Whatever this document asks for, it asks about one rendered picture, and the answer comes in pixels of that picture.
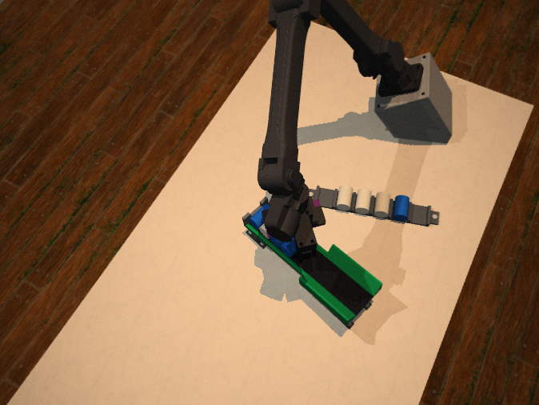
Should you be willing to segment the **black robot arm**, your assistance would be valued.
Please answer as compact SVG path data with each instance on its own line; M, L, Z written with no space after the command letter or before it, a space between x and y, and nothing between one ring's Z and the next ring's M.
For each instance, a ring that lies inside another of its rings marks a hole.
M272 194L264 221L267 233L286 243L294 238L298 254L317 249L309 188L297 161L297 122L306 37L320 15L355 50L353 60L363 77L381 75L381 97L418 91L424 70L421 63L408 64L401 43L375 34L346 0L269 0L268 23L277 38L258 184Z

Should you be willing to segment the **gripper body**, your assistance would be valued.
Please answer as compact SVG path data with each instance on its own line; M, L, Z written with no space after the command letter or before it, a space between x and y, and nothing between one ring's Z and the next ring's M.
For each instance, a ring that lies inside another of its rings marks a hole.
M320 225L325 224L326 220L325 220L325 216L324 216L324 213L323 213L323 210L322 210L321 206L315 207L311 197L309 197L309 202L310 202L310 205L311 205L312 210L313 210L313 220L312 220L312 223L311 223L312 227L320 226ZM266 219L268 210L269 209L262 211L263 221L265 221L265 219Z

